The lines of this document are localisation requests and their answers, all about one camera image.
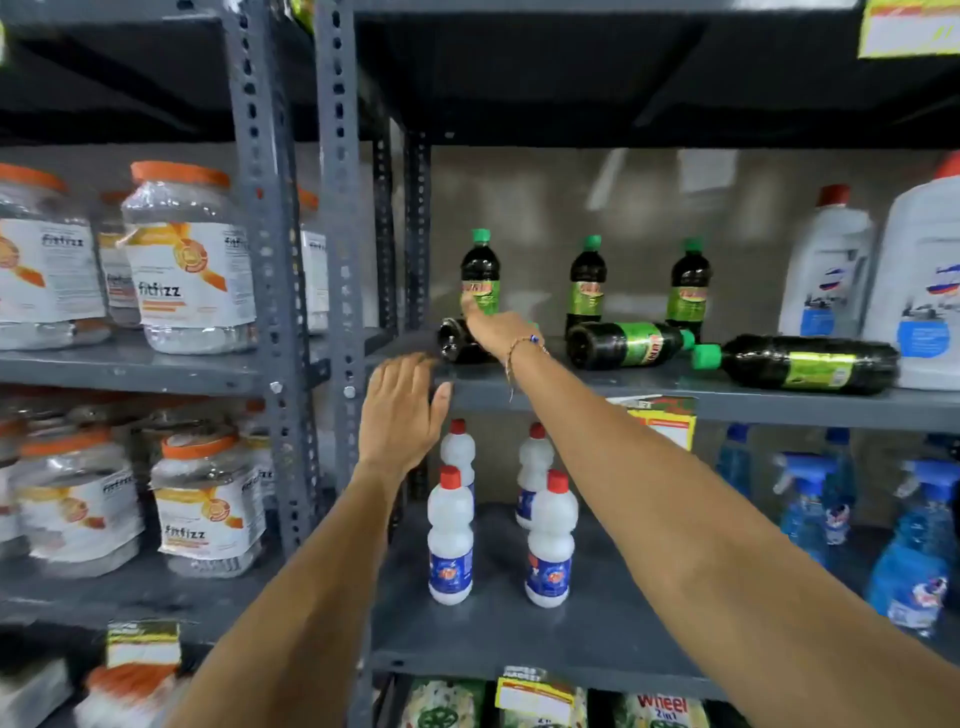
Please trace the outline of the person's right hand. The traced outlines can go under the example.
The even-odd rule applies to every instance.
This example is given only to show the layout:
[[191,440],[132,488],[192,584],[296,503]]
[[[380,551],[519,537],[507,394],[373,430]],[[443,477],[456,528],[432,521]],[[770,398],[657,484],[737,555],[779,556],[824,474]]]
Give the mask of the person's right hand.
[[546,351],[538,327],[516,312],[487,314],[471,294],[461,295],[461,310],[469,332],[505,369],[521,355]]

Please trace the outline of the person's left hand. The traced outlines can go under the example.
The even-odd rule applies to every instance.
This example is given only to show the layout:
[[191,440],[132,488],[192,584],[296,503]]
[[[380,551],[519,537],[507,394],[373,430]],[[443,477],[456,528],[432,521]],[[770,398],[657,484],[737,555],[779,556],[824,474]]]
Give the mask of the person's left hand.
[[433,366],[423,352],[390,358],[366,384],[357,466],[393,490],[440,440],[429,435]]

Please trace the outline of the dark bottle with green label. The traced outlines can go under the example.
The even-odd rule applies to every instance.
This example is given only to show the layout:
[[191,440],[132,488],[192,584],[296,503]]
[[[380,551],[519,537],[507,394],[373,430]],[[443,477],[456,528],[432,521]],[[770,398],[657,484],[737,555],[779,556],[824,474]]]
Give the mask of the dark bottle with green label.
[[479,344],[463,318],[442,319],[437,331],[437,345],[442,358],[457,366],[495,363],[496,358]]

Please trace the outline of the person's left forearm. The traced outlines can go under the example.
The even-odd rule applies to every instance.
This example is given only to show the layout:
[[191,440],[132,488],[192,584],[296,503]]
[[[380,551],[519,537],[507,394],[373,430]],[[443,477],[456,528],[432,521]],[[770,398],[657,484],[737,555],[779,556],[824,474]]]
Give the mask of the person's left forearm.
[[165,728],[345,728],[403,474],[383,458],[358,463],[203,660]]

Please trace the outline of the person's right forearm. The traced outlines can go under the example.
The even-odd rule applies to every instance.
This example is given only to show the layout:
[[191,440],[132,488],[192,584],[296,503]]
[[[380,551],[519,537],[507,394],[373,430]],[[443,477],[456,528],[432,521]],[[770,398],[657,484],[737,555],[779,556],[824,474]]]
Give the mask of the person's right forearm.
[[752,728],[960,728],[960,669],[547,353],[510,372],[665,628]]

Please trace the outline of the small white bottle red cap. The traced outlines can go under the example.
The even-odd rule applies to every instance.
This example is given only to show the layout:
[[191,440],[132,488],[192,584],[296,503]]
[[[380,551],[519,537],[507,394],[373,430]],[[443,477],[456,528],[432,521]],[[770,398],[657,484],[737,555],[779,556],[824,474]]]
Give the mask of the small white bottle red cap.
[[465,601],[474,587],[474,494],[459,467],[443,465],[427,499],[428,590],[439,604]]
[[573,532],[579,520],[579,501],[570,490],[568,475],[550,468],[545,489],[531,501],[527,536],[525,591],[534,605],[553,609],[570,595]]
[[556,451],[547,436],[546,428],[539,421],[533,422],[529,428],[528,439],[519,449],[518,495],[514,508],[516,522],[526,530],[532,526],[534,497],[546,491],[547,477],[553,467],[555,455]]
[[439,446],[439,457],[443,465],[456,467],[461,475],[462,486],[474,493],[474,459],[476,444],[468,432],[464,418],[452,418],[447,433]]

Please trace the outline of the dark bottle with green cap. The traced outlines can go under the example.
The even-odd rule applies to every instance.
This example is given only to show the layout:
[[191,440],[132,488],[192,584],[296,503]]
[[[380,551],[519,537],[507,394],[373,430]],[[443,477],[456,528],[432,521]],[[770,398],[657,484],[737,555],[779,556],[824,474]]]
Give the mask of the dark bottle with green cap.
[[471,231],[472,248],[463,257],[461,292],[470,294],[479,309],[486,314],[497,314],[500,304],[501,266],[491,247],[492,234],[487,228]]
[[714,274],[703,248],[704,242],[700,236],[684,239],[683,255],[671,269],[665,313],[666,323],[689,331],[695,344],[701,343],[709,289]]
[[604,285],[608,269],[600,253],[602,236],[591,234],[582,241],[582,250],[570,267],[570,290],[564,335],[576,326],[602,319]]
[[584,371],[659,367],[696,343],[689,329],[662,321],[590,321],[565,336],[570,363]]

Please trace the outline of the clear jar with orange lid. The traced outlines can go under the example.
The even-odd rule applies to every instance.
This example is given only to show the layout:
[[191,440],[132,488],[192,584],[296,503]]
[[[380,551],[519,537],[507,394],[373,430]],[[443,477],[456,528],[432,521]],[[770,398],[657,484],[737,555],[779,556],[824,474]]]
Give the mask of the clear jar with orange lid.
[[253,350],[253,268],[229,175],[160,160],[135,161],[130,174],[119,247],[150,347],[189,357]]
[[311,336],[329,329],[330,283],[327,239],[321,232],[319,197],[297,188],[307,328]]
[[0,162],[0,351],[92,346],[112,334],[91,224],[66,183]]

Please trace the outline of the grey slotted metal shelf rack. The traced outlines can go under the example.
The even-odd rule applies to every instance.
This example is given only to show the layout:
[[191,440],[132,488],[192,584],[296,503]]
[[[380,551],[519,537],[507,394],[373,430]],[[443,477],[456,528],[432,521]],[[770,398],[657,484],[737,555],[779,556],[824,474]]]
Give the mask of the grey slotted metal shelf rack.
[[279,50],[286,40],[269,0],[0,0],[6,51],[37,42],[67,44],[68,62],[92,62],[104,52],[74,38],[93,29],[96,41],[117,43],[124,31],[157,44],[161,31],[188,41],[190,25],[212,25],[222,36],[229,80],[241,226],[251,240],[259,344],[254,353],[174,356],[150,352],[132,332],[114,342],[74,349],[0,353],[0,383],[168,395],[246,395],[265,401],[278,428],[272,446],[279,465],[278,535],[264,565],[235,579],[175,576],[159,555],[142,554],[88,585],[41,577],[33,566],[0,566],[0,624],[104,629],[110,622],[180,621],[194,646],[211,646],[253,602],[283,561],[316,527],[320,470],[310,441],[311,392],[330,374],[330,359],[311,360],[304,294],[295,290],[293,243],[299,236],[295,144]]
[[336,262],[338,484],[357,458],[359,144],[374,183],[380,319],[429,309],[430,154],[520,147],[946,149],[960,55],[858,59],[866,0],[316,0],[321,211]]

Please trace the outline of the yellow white shelf label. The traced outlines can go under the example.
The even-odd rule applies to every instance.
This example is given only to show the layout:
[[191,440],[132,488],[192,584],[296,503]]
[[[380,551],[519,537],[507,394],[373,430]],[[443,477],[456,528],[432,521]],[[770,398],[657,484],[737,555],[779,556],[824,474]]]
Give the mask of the yellow white shelf label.
[[685,451],[692,451],[697,424],[698,399],[694,396],[644,394],[612,396],[609,403],[625,408],[651,430]]
[[859,60],[960,57],[960,0],[866,0]]
[[104,666],[178,667],[183,660],[181,623],[174,619],[113,621],[106,629]]
[[526,720],[573,728],[577,688],[543,668],[508,664],[496,680],[494,706]]

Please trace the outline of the group of orange-lid plastic jars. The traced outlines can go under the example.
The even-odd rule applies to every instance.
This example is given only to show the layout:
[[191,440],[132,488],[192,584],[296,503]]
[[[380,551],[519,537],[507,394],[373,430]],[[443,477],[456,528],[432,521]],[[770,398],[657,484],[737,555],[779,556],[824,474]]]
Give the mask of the group of orange-lid plastic jars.
[[267,530],[256,456],[213,403],[92,393],[24,398],[0,416],[0,542],[20,539],[48,578],[104,577],[154,533],[185,578],[240,577]]

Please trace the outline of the blue spray bottle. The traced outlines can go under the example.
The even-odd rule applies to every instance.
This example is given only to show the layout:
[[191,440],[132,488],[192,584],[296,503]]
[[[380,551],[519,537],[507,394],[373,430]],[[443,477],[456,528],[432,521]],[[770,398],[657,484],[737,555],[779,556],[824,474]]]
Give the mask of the blue spray bottle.
[[772,491],[786,500],[780,516],[780,530],[822,567],[827,566],[827,509],[825,484],[837,469],[836,460],[807,452],[781,452],[773,457],[776,480]]
[[875,562],[864,599],[902,632],[930,639],[960,557],[954,494],[960,462],[921,458],[903,461],[894,496],[905,504],[894,534]]
[[716,473],[744,498],[752,498],[752,454],[749,446],[750,425],[732,422],[726,429],[715,465]]

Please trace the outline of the large dark bottle green cap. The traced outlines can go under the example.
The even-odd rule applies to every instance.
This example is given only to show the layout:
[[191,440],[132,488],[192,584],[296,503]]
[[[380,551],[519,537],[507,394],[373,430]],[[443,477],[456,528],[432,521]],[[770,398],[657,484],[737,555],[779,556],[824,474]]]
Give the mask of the large dark bottle green cap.
[[894,346],[849,338],[740,334],[691,350],[694,370],[769,391],[874,396],[894,386],[900,364]]

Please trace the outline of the large white jug red cap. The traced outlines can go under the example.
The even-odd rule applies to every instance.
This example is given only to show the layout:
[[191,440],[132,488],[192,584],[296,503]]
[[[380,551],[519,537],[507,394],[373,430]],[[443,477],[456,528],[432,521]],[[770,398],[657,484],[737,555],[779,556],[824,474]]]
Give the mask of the large white jug red cap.
[[862,337],[898,350],[897,387],[960,392],[960,150],[892,203]]
[[850,206],[851,188],[821,188],[791,249],[776,331],[858,339],[877,238],[870,214]]

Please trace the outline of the orange white packet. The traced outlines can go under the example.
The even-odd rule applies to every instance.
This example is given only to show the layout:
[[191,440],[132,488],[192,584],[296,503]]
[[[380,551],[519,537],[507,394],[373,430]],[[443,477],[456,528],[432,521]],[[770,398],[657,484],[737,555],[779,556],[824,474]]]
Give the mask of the orange white packet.
[[170,664],[98,666],[74,707],[76,728],[164,728],[190,683]]

